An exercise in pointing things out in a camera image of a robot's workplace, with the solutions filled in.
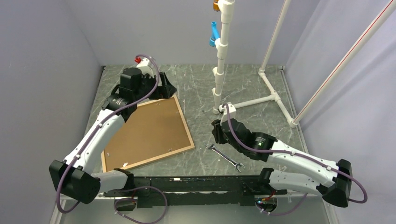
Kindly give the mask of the wooden picture frame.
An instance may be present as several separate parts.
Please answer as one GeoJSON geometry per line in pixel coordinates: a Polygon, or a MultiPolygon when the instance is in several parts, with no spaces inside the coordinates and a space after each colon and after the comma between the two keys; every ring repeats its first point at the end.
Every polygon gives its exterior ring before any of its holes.
{"type": "Polygon", "coordinates": [[[141,167],[195,148],[176,96],[139,104],[101,154],[102,170],[141,167]]]}

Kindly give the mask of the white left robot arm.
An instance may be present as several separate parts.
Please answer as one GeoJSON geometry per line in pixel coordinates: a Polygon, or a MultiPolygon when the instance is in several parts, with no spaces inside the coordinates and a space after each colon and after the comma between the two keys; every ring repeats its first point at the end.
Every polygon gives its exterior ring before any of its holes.
{"type": "Polygon", "coordinates": [[[97,194],[112,190],[130,195],[135,187],[134,175],[121,168],[94,173],[95,159],[101,156],[115,133],[126,123],[144,99],[169,99],[177,89],[165,72],[154,74],[139,68],[126,68],[102,105],[97,120],[81,142],[62,161],[54,160],[49,172],[57,191],[56,205],[61,209],[60,195],[88,204],[97,194]]]}

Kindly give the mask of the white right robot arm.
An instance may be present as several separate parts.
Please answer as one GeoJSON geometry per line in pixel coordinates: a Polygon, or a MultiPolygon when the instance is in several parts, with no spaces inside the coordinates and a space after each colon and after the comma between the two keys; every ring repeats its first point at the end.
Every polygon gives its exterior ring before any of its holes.
{"type": "Polygon", "coordinates": [[[257,181],[260,192],[268,194],[290,189],[321,196],[337,207],[348,206],[352,185],[349,161],[341,159],[334,162],[308,155],[267,133],[252,132],[235,119],[230,123],[216,119],[211,125],[217,144],[230,144],[252,160],[277,163],[295,170],[294,173],[286,173],[263,168],[257,181]]]}

